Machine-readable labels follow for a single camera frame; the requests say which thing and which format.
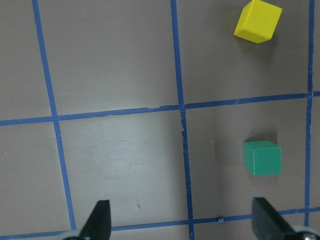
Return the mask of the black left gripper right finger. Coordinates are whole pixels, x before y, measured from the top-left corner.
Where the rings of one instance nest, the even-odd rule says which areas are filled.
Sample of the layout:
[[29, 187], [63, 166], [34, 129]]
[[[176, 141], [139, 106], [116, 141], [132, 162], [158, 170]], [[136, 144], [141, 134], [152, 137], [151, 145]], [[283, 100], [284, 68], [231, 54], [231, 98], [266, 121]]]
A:
[[294, 240], [296, 237], [295, 230], [264, 197], [252, 199], [251, 228], [258, 240]]

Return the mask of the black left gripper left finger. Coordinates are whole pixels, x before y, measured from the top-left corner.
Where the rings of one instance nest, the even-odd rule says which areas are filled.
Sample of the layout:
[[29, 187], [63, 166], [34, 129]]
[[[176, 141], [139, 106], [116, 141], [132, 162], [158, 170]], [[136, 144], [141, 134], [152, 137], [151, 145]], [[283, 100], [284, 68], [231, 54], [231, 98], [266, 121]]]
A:
[[99, 200], [84, 224], [80, 240], [109, 240], [112, 232], [111, 206], [109, 200]]

